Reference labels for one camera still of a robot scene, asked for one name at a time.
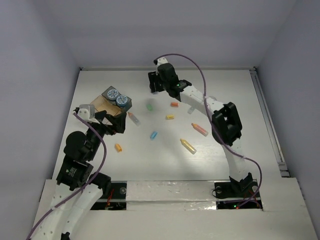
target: white wall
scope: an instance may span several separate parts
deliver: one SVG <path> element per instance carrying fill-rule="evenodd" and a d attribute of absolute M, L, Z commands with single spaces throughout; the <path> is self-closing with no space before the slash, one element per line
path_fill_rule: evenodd
<path fill-rule="evenodd" d="M 201 66 L 257 66 L 296 0 L 45 0 L 77 63 L 151 66 L 186 54 Z M 177 58 L 177 65 L 189 64 Z"/>
<path fill-rule="evenodd" d="M 320 1 L 299 0 L 258 68 L 291 175 L 320 236 Z"/>
<path fill-rule="evenodd" d="M 78 73 L 42 0 L 0 1 L 3 240 L 23 240 L 32 227 L 44 181 L 52 176 Z"/>

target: small bottle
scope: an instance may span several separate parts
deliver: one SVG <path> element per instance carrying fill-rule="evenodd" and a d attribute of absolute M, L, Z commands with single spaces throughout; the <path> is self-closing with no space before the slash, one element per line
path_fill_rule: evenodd
<path fill-rule="evenodd" d="M 138 118 L 136 118 L 136 116 L 133 113 L 128 112 L 128 116 L 132 120 L 132 122 L 134 122 L 135 125 L 137 125 L 138 127 L 141 125 L 141 122 Z"/>
<path fill-rule="evenodd" d="M 181 144 L 188 149 L 188 151 L 192 154 L 195 154 L 197 152 L 197 150 L 190 144 L 188 143 L 186 140 L 180 138 Z"/>
<path fill-rule="evenodd" d="M 192 127 L 197 130 L 199 133 L 201 133 L 203 136 L 208 136 L 208 132 L 204 130 L 202 127 L 200 127 L 198 124 L 191 123 Z"/>

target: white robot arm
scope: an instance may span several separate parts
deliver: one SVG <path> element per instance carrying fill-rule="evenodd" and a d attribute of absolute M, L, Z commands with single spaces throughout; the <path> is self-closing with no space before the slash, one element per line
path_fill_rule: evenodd
<path fill-rule="evenodd" d="M 197 90 L 187 80 L 180 80 L 174 67 L 168 63 L 165 57 L 155 60 L 154 63 L 157 66 L 156 71 L 148 73 L 149 87 L 152 93 L 166 91 L 169 96 L 207 115 L 204 94 L 201 91 Z M 229 166 L 230 182 L 221 184 L 224 189 L 221 189 L 219 185 L 219 191 L 216 191 L 217 197 L 221 199 L 244 198 L 248 194 L 248 190 L 257 184 L 253 181 L 245 160 L 232 154 L 225 147 L 225 145 L 228 145 L 235 153 L 243 155 L 240 140 L 242 124 L 237 108 L 232 102 L 224 104 L 211 97 L 206 98 L 206 103 L 211 116 L 210 120 L 220 137 L 214 131 L 212 131 L 212 135 L 221 144 Z"/>
<path fill-rule="evenodd" d="M 207 115 L 205 110 L 204 95 L 194 86 L 187 86 L 183 92 L 180 93 L 180 100 L 182 103 L 188 104 L 204 115 Z M 206 102 L 210 115 L 213 115 L 215 111 L 219 111 L 224 107 L 222 102 L 216 101 L 210 97 L 207 98 Z M 237 182 L 245 179 L 249 173 L 245 160 L 230 153 L 223 145 L 221 146 L 224 150 L 225 157 L 229 165 L 229 176 Z M 236 139 L 230 147 L 236 153 L 242 155 L 241 140 L 239 138 Z"/>
<path fill-rule="evenodd" d="M 31 238 L 28 236 L 27 240 L 70 240 L 94 203 L 110 192 L 111 178 L 107 175 L 100 172 L 92 174 L 89 178 L 91 183 L 87 182 L 93 170 L 88 162 L 94 159 L 104 135 L 125 131 L 123 123 L 127 114 L 111 116 L 106 111 L 95 113 L 94 106 L 88 104 L 80 105 L 74 114 L 82 122 L 88 122 L 90 128 L 86 133 L 75 131 L 67 137 L 63 150 L 65 157 L 49 207 L 52 211 L 46 213 L 47 217 L 40 223 L 37 232 Z M 104 118 L 112 125 L 102 124 Z"/>

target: white platform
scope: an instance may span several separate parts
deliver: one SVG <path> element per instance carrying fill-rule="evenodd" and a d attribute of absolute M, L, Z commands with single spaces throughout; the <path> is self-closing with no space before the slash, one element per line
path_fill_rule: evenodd
<path fill-rule="evenodd" d="M 201 207 L 191 210 L 192 207 L 185 205 L 185 202 L 190 201 L 201 205 L 215 201 L 210 196 L 213 183 L 199 180 L 228 179 L 227 161 L 222 148 L 211 135 L 204 137 L 191 126 L 191 123 L 197 123 L 209 130 L 206 116 L 197 111 L 189 115 L 189 106 L 183 104 L 179 108 L 170 107 L 170 102 L 174 100 L 166 92 L 150 94 L 147 73 L 148 71 L 80 72 L 53 179 L 57 177 L 64 158 L 66 137 L 73 131 L 87 130 L 71 115 L 75 107 L 90 103 L 109 86 L 113 86 L 132 98 L 133 107 L 130 112 L 142 124 L 136 127 L 128 118 L 124 134 L 104 137 L 108 155 L 102 169 L 102 173 L 111 176 L 113 181 L 131 181 L 128 183 L 127 200 L 138 204 L 129 204 L 125 211 L 90 211 L 76 240 L 317 239 L 296 179 L 281 178 L 249 71 L 206 70 L 204 74 L 209 96 L 226 103 L 233 102 L 237 106 L 243 125 L 243 152 L 255 159 L 263 172 L 260 190 L 263 212 L 258 209 L 209 210 L 215 209 L 214 204 L 207 210 L 199 210 L 205 209 Z M 196 88 L 203 89 L 201 76 L 196 70 L 181 70 L 177 74 Z M 153 105 L 153 112 L 147 110 L 147 103 Z M 175 119 L 165 120 L 167 114 L 174 114 Z M 158 131 L 159 134 L 151 141 L 150 134 L 153 131 Z M 189 141 L 197 149 L 197 153 L 192 155 L 184 149 L 180 138 Z M 115 143 L 122 146 L 123 152 L 116 152 Z M 101 146 L 91 162 L 95 168 L 100 164 L 102 155 Z M 257 178 L 259 175 L 256 166 L 248 163 L 248 167 Z M 171 186 L 172 191 L 167 192 L 168 189 L 160 187 L 163 185 L 161 181 L 198 182 L 191 182 L 189 185 L 177 182 Z M 37 218 L 47 208 L 54 185 L 54 180 L 47 181 Z M 145 204 L 149 201 L 157 204 Z M 173 207 L 172 202 L 175 201 L 180 204 Z"/>

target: black base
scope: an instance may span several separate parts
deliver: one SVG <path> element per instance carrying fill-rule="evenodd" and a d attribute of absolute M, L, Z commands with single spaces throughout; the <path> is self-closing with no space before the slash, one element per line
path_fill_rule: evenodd
<path fill-rule="evenodd" d="M 66 232 L 66 233 L 61 233 L 61 240 L 70 240 L 70 233 Z"/>
<path fill-rule="evenodd" d="M 216 209 L 237 209 L 237 205 L 240 204 L 241 201 L 239 202 L 229 202 L 229 201 L 217 201 L 216 202 Z M 262 207 L 262 202 L 261 200 L 257 201 L 258 204 Z M 259 205 L 257 205 L 255 202 L 249 201 L 245 205 L 240 207 L 241 209 L 260 209 Z"/>
<path fill-rule="evenodd" d="M 243 191 L 235 190 L 231 181 L 220 181 L 214 183 L 214 195 L 217 199 L 228 199 L 228 198 L 248 198 L 252 195 L 254 190 L 258 187 L 256 181 L 252 181 Z M 260 197 L 258 192 L 255 195 L 256 198 Z"/>
<path fill-rule="evenodd" d="M 91 184 L 97 185 L 99 189 L 102 189 L 103 196 L 107 196 L 110 194 L 111 177 L 109 177 L 108 175 L 99 172 L 95 179 L 93 179 Z"/>
<path fill-rule="evenodd" d="M 116 211 L 116 210 L 126 210 L 127 203 L 126 203 L 126 193 L 127 193 L 127 182 L 112 182 L 110 190 L 113 190 L 112 198 L 109 200 L 110 205 L 107 205 L 107 199 L 110 196 L 104 195 L 100 199 L 105 199 L 105 201 L 98 201 L 96 202 L 91 210 L 109 210 L 109 211 Z"/>

